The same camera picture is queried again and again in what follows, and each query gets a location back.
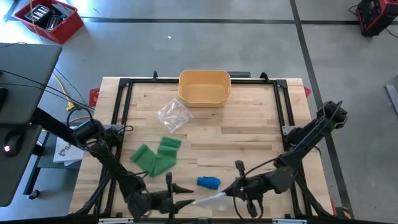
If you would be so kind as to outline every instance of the white paper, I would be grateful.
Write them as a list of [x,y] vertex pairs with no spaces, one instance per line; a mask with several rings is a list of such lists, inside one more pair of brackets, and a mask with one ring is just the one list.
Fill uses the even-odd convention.
[[53,162],[76,162],[83,158],[84,151],[72,146],[61,138],[57,138]]

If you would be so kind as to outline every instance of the wooden table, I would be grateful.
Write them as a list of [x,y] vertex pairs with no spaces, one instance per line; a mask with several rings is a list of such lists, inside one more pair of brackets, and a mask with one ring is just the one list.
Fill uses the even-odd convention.
[[[103,124],[111,122],[118,83],[119,78],[103,78],[94,115]],[[287,83],[295,123],[298,126],[306,125],[311,121],[311,116],[302,80],[290,78],[287,79]],[[125,97],[126,90],[123,92],[118,123],[121,122]],[[272,85],[232,85],[232,95],[225,107],[189,108],[194,118],[170,134],[160,123],[157,111],[173,98],[178,98],[177,84],[134,84],[127,116],[127,125],[134,126],[134,130],[126,133],[124,137],[121,163],[127,170],[140,172],[140,168],[129,158],[142,144],[147,144],[156,153],[162,136],[181,139],[177,164],[170,171],[173,173],[174,182],[194,190],[195,193],[176,195],[175,201],[199,199],[216,193],[214,190],[197,186],[196,180],[199,176],[218,177],[221,179],[220,190],[222,190],[238,176],[234,166],[235,160],[244,161],[248,170],[283,152]],[[330,197],[319,152],[312,150],[308,153],[303,160],[303,166],[309,189],[325,210],[331,213]],[[102,165],[86,152],[70,205],[71,212],[81,208],[98,186],[101,168]],[[269,164],[253,174],[273,168],[272,164]],[[156,178],[146,177],[145,182],[149,191],[164,190],[165,173]],[[102,209],[106,204],[108,187],[104,191]],[[299,188],[297,189],[300,208],[305,211],[301,192]],[[231,198],[228,207],[227,212],[221,212],[189,205],[183,208],[177,217],[237,218]],[[238,208],[244,217],[249,217],[244,202],[238,203]],[[112,215],[116,212],[123,212],[123,216],[130,217],[118,185],[116,185]],[[289,191],[280,195],[274,191],[264,194],[264,218],[281,218],[286,213],[293,214]],[[151,217],[167,217],[167,215],[153,211]]]

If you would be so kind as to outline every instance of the red power unit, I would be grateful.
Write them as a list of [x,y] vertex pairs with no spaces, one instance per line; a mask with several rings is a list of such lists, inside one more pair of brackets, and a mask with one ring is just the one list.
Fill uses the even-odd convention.
[[[35,7],[38,4],[44,5],[53,9],[51,4],[61,4],[69,9],[73,10],[73,13],[70,14],[66,19],[64,19],[61,23],[59,23],[54,30],[46,30],[39,26],[36,26],[36,30],[42,37],[50,39],[58,44],[65,43],[78,29],[83,26],[83,21],[80,19],[80,16],[77,14],[77,9],[73,6],[69,6],[63,2],[58,2],[57,0],[33,0],[32,5]],[[25,19],[25,14],[30,11],[30,5],[26,5],[18,12],[14,14],[14,17],[21,21],[25,26],[30,29],[30,31],[35,32],[33,28],[33,24],[31,21]]]
[[398,0],[362,0],[356,11],[362,35],[372,37],[398,16]]

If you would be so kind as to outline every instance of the plastic bag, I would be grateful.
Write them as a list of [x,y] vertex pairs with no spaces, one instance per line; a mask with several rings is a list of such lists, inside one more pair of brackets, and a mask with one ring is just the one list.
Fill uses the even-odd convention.
[[172,99],[167,105],[157,112],[160,122],[173,133],[187,121],[193,118],[184,105],[176,98]]
[[220,192],[216,195],[196,200],[191,205],[225,212],[229,209],[229,205],[231,205],[230,199],[231,197],[227,197],[224,192]]

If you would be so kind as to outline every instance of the red crate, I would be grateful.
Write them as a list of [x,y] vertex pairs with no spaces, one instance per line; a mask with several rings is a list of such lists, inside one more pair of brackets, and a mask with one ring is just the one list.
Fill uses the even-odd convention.
[[[77,8],[69,6],[68,4],[65,4],[63,2],[58,2],[56,0],[33,0],[32,5],[33,8],[41,4],[43,6],[47,6],[50,9],[54,9],[54,7],[51,5],[53,3],[59,3],[62,4],[70,9],[73,9],[73,13],[70,14],[66,19],[64,19],[61,23],[59,23],[54,30],[46,30],[43,29],[39,26],[36,26],[37,32],[42,36],[47,39],[50,39],[58,44],[63,44],[65,43],[78,29],[80,29],[83,26],[83,21],[80,19],[79,14],[77,14]],[[33,24],[31,21],[25,20],[25,14],[30,11],[30,5],[26,5],[23,7],[20,11],[16,12],[14,14],[14,17],[18,20],[20,20],[25,26],[30,29],[30,31],[35,32],[33,28]]]

